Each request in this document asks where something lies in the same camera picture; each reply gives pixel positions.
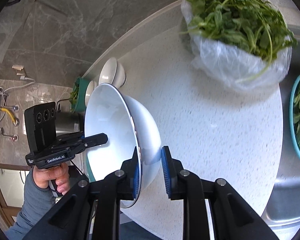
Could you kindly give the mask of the left forearm grey sleeve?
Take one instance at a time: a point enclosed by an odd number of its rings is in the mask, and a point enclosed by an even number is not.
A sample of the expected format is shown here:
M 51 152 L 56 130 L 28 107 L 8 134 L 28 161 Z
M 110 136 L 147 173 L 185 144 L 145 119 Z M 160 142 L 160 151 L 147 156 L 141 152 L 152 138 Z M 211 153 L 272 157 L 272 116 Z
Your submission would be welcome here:
M 26 177 L 24 202 L 17 214 L 17 221 L 5 232 L 7 239 L 23 239 L 54 204 L 55 197 L 51 189 L 39 188 L 34 182 L 31 170 Z

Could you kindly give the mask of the left hand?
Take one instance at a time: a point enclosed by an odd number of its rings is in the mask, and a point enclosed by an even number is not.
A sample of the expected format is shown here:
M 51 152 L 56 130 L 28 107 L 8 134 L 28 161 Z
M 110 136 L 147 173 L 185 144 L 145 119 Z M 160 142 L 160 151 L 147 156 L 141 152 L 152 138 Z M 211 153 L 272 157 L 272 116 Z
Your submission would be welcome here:
M 56 191 L 65 195 L 70 190 L 69 168 L 67 163 L 60 166 L 51 167 L 49 169 L 33 168 L 34 183 L 41 189 L 45 189 L 49 185 L 49 181 L 55 181 L 57 185 Z

